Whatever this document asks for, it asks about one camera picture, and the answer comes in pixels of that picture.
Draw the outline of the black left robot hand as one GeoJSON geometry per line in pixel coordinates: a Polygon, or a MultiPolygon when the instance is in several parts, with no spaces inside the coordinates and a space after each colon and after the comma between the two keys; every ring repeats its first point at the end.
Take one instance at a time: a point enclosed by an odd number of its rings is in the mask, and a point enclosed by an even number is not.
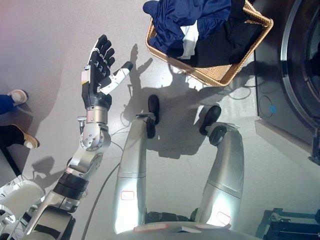
{"type": "Polygon", "coordinates": [[[129,75],[133,64],[127,61],[111,73],[115,62],[115,50],[105,34],[101,35],[89,54],[88,62],[81,73],[81,96],[85,109],[96,107],[110,109],[111,92],[129,75]]]}

